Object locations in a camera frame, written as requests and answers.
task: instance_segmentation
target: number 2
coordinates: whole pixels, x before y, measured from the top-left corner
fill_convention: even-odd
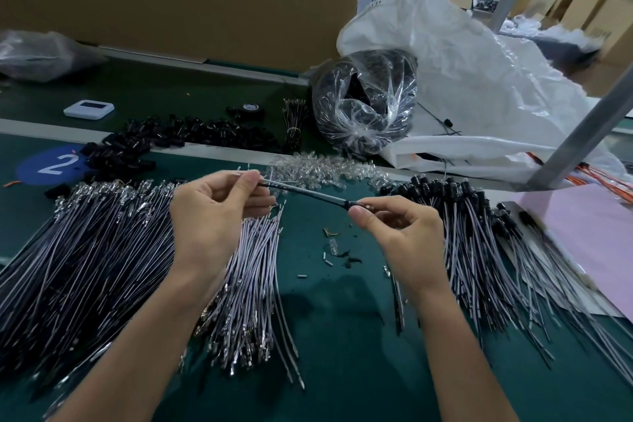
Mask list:
[[[63,162],[62,164],[57,164],[56,166],[50,166],[50,167],[45,167],[42,170],[38,170],[37,173],[39,174],[50,174],[50,175],[61,175],[62,172],[61,170],[53,170],[53,169],[58,169],[59,167],[66,167],[66,166],[70,166],[72,164],[74,164],[75,162],[77,162],[79,160],[79,156],[75,155],[75,154],[66,154],[66,155],[60,155],[58,157],[59,160],[61,159],[70,159],[68,162]]]

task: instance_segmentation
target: pile of clear plastic pieces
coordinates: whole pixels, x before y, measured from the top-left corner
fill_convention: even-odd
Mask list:
[[[378,192],[380,187],[392,183],[387,173],[373,162],[357,162],[340,155],[294,154],[275,158],[266,173],[268,180],[292,182],[299,187],[319,190],[322,186],[344,189],[343,180],[369,179],[369,187]]]

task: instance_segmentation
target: forearm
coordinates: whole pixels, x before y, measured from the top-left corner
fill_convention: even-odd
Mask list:
[[[453,294],[422,299],[418,314],[442,420],[518,421]]]
[[[169,274],[52,421],[150,420],[204,308],[197,286]]]

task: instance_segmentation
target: hand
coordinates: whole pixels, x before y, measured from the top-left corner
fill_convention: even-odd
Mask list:
[[[195,282],[201,297],[212,297],[237,249],[242,218],[263,217],[275,204],[270,190],[257,186],[260,179],[257,170],[223,170],[176,189],[169,208],[175,240],[172,278]]]
[[[392,274],[417,304],[424,295],[451,289],[444,266],[444,226],[437,210],[401,196],[359,200],[378,210],[349,209],[349,216],[380,244]]]

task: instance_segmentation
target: blue circle sticker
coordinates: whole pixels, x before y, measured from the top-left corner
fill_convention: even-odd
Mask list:
[[[16,170],[18,180],[29,185],[57,185],[82,179],[90,170],[85,156],[79,153],[82,147],[62,145],[29,157]]]

